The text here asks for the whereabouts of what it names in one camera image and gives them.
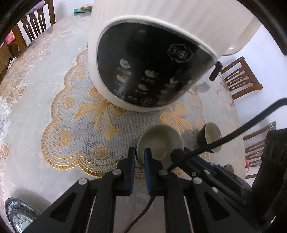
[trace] table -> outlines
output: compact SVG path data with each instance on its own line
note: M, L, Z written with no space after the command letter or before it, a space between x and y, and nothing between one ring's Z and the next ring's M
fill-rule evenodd
M7 198L20 198L44 211L79 178L94 179L113 169L152 124L172 125L190 149L207 122L216 123L223 135L239 127L224 81L220 76L213 83L208 80L212 70L160 111L130 112L106 101L93 88L87 70L89 19L89 13L71 15L47 29L0 85L0 215L6 221ZM230 163L235 174L245 177L242 137L223 145L218 154L201 156ZM175 172L184 176L180 169ZM138 163L135 178L132 196L117 199L115 232L123 232L149 200ZM130 232L148 231L165 232L160 197Z

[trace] screw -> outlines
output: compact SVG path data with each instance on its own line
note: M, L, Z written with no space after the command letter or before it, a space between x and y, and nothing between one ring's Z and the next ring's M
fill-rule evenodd
M85 185L87 182L88 182L88 179L86 179L86 178L81 178L81 179L79 179L79 184L80 185Z
M159 173L160 175L162 175L162 176L165 176L165 175L168 174L168 171L165 170L165 169L161 169L158 173Z
M195 177L193 178L193 182L197 185L201 184L202 183L202 179L200 179L199 177Z
M216 187L212 187L212 190L215 192L215 193L218 193L218 189Z
M121 171L120 169L114 169L114 170L113 170L113 174L114 174L115 176L120 175L121 173L122 173L122 171Z

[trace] lace doily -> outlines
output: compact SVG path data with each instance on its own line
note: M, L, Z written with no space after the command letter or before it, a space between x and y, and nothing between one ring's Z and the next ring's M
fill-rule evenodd
M184 145L194 149L196 135L205 124L197 87L160 111L127 111L104 99L93 86L87 50L76 61L77 65L65 75L65 88L52 103L52 122L42 136L42 154L50 166L67 170L78 165L84 172L100 177L127 157L128 148L136 146L146 128L159 123L173 126ZM209 153L202 157L209 161ZM137 162L135 178L145 178Z

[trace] decorative plate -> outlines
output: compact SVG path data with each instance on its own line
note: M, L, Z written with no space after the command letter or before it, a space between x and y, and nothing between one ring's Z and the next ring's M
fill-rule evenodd
M33 206L15 197L10 197L5 202L5 211L8 219L12 210L20 210L32 216L34 219L41 214L41 212Z
M35 218L21 210L14 209L9 214L9 221L15 233L22 233L34 220Z

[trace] black cable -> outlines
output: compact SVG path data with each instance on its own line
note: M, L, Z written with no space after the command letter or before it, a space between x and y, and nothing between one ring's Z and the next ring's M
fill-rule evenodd
M189 153L189 155L182 159L181 161L177 162L177 163L173 163L172 165L170 165L168 167L167 170L171 171L172 169L174 169L175 167L177 167L180 163L185 162L186 160L190 159L193 156L199 155L203 152L206 152L208 150L211 150L215 147L221 146L233 139L235 139L236 137L240 136L241 134L243 134L244 132L246 132L247 130L249 130L250 128L252 128L253 126L255 126L256 124L258 124L260 121L262 121L263 119L265 119L267 116L269 116L271 113L273 113L274 111L276 111L278 108L287 105L287 98L283 98L280 100L277 100L275 103L273 103L272 105L270 105L267 109L265 109L263 112L259 113L256 117L252 118L250 121L248 121L247 123L245 123L244 125L242 125L241 127L239 127L237 130L233 131L232 133L226 135L225 137L211 143L208 144L206 147L204 148L199 148L197 150L194 150L192 152ZM149 209L149 207L151 206L152 202L154 201L155 197L151 197L147 206L145 207L145 209L140 213L140 215L127 227L127 229L124 231L124 233L127 233L132 227L133 225L147 212L147 210Z
M155 197L150 198L150 200L148 201L148 204L146 205L144 210L139 214L139 216L136 217L135 220L133 220L133 222L127 227L127 229L124 231L124 233L127 233L133 227L133 225L135 225L135 223L147 212L147 210L150 208L152 202L154 201L154 198Z

